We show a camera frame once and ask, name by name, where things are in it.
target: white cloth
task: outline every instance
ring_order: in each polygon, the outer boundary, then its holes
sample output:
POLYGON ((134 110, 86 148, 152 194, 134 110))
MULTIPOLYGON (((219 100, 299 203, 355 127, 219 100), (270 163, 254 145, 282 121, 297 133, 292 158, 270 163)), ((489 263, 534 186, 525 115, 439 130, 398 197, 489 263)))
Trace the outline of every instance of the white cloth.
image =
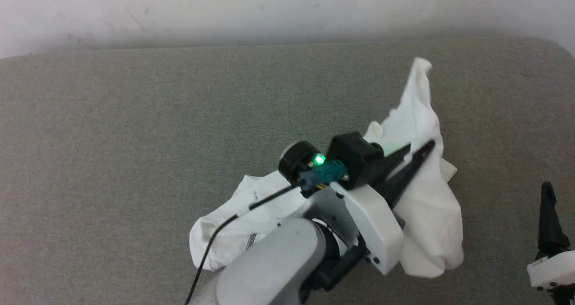
MULTIPOLYGON (((405 221, 400 263, 407 274, 423 278, 437 277, 445 269, 456 268, 464 258, 460 205, 447 185, 456 168, 442 159, 443 139, 439 119, 430 105, 427 79, 430 68, 428 61, 415 58, 399 106, 390 111, 389 117, 381 125, 372 122, 364 137, 368 142, 379 143, 386 153, 392 153, 409 142, 413 153, 429 139, 435 140, 431 155, 394 209, 405 221)), ((408 155, 404 162, 409 162, 410 158, 411 155, 408 155)), ((195 266, 199 266, 207 243, 218 225, 246 205, 287 185, 288 182, 279 172, 272 172, 263 178, 245 176, 224 205, 193 225, 190 251, 195 266)), ((298 191, 292 190, 232 222, 218 234, 203 268, 217 270, 231 263, 246 250, 249 243, 263 239, 281 219, 305 202, 306 199, 298 191)))

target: glowing green light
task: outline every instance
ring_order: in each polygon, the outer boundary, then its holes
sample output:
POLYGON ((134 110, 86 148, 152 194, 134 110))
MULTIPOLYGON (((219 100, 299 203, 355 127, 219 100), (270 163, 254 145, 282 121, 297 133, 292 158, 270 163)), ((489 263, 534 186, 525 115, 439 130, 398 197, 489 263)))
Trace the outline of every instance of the glowing green light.
POLYGON ((314 157, 314 164, 316 166, 319 166, 320 164, 323 164, 325 162, 325 156, 323 154, 316 154, 316 156, 314 157))

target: cable connector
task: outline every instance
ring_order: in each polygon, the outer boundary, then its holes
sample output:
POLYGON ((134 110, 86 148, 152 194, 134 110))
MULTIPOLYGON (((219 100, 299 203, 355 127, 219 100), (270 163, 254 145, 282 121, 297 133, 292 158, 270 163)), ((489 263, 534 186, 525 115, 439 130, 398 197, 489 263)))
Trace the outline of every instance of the cable connector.
POLYGON ((301 190, 312 190, 320 184, 340 181, 345 174, 345 165, 339 160, 315 166, 307 172, 300 172, 301 190))

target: gray fabric surface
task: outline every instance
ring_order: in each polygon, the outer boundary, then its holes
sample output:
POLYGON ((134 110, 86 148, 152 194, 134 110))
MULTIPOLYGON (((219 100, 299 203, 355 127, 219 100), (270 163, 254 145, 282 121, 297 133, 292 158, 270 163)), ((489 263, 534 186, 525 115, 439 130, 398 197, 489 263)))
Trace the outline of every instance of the gray fabric surface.
POLYGON ((0 61, 0 303, 183 303, 195 220, 292 141, 325 149, 381 121, 415 56, 433 64, 444 157, 459 169, 465 261, 433 280, 361 264, 310 303, 550 304, 526 265, 544 180, 575 238, 575 62, 500 38, 0 61))

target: cable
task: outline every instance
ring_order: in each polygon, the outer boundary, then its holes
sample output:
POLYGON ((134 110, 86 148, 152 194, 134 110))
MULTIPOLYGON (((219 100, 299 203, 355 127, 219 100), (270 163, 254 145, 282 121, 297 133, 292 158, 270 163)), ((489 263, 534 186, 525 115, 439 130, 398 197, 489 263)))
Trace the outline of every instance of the cable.
POLYGON ((241 217, 242 215, 244 215, 245 213, 252 211, 260 206, 262 206, 263 204, 274 200, 275 198, 282 196, 283 194, 289 192, 290 190, 301 186, 302 183, 297 183, 291 186, 288 186, 284 189, 278 190, 277 192, 269 195, 268 197, 264 198, 263 200, 259 200, 256 203, 253 203, 251 205, 248 206, 247 209, 245 209, 244 211, 240 211, 238 214, 234 214, 232 215, 232 217, 230 217, 229 219, 227 219, 224 223, 222 223, 220 226, 218 226, 218 228, 216 229, 216 231, 214 231, 214 234, 212 234, 212 237, 210 238, 210 241, 208 242, 208 245, 206 247, 206 250, 203 252, 203 257, 202 260, 199 263, 199 267, 198 267, 198 271, 195 273, 195 278, 194 278, 194 282, 191 284, 191 289, 190 289, 190 293, 187 294, 187 298, 186 298, 186 302, 185 305, 188 305, 190 303, 191 300, 191 295, 193 295, 194 290, 195 290, 195 286, 198 284, 198 280, 199 280, 199 274, 201 274, 202 272, 202 268, 203 268, 203 263, 206 262, 206 258, 208 257, 208 252, 210 250, 210 248, 212 247, 212 243, 214 242, 214 240, 216 239, 216 235, 218 233, 220 233, 221 230, 224 229, 224 227, 226 227, 229 223, 232 223, 234 220, 238 219, 238 217, 241 217))

